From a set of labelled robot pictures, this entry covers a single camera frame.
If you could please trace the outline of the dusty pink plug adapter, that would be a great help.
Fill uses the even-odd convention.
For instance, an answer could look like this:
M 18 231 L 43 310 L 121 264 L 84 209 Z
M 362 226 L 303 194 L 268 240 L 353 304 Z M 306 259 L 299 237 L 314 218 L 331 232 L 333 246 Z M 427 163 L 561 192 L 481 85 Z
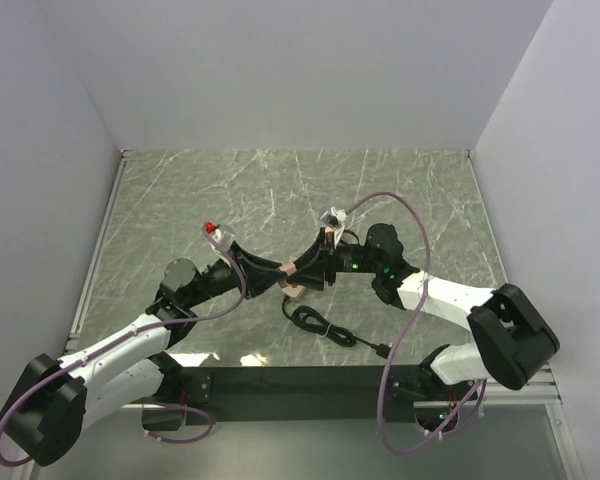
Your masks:
M 297 271 L 297 266 L 294 262 L 287 262 L 280 265 L 279 270 L 283 273 L 284 279 L 289 282 L 289 277 L 293 276 Z

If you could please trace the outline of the beige power strip red sockets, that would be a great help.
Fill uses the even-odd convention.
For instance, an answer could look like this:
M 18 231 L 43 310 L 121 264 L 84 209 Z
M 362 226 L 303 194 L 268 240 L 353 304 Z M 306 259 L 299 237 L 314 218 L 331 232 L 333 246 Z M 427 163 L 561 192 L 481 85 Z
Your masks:
M 307 290 L 307 288 L 304 286 L 298 284 L 291 284 L 286 281 L 282 281 L 279 284 L 279 286 L 281 288 L 282 293 L 291 301 L 299 300 Z

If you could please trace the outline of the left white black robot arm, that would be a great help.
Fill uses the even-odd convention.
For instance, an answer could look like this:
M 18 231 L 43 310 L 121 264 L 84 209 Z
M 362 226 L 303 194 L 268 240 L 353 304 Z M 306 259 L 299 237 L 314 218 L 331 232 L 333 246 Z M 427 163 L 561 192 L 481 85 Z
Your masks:
M 129 325 L 96 344 L 54 359 L 32 359 L 0 412 L 0 464 L 48 466 L 93 423 L 143 398 L 166 403 L 179 392 L 180 364 L 167 350 L 200 323 L 194 306 L 230 290 L 243 302 L 293 275 L 292 263 L 211 242 L 220 258 L 204 271 L 171 262 L 154 302 Z

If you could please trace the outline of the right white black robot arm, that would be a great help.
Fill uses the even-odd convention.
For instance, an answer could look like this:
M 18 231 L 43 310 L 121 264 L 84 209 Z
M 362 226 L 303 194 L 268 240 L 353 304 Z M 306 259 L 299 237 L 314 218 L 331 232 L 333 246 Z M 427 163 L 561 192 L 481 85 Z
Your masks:
M 522 389 L 560 349 L 560 341 L 527 295 L 516 285 L 471 287 L 429 275 L 410 265 L 396 229 L 372 225 L 362 244 L 342 244 L 321 229 L 311 247 L 285 268 L 286 280 L 321 291 L 340 273 L 368 273 L 386 305 L 423 312 L 471 334 L 463 345 L 438 349 L 419 374 L 424 395 L 440 399 L 454 384 L 491 379 Z

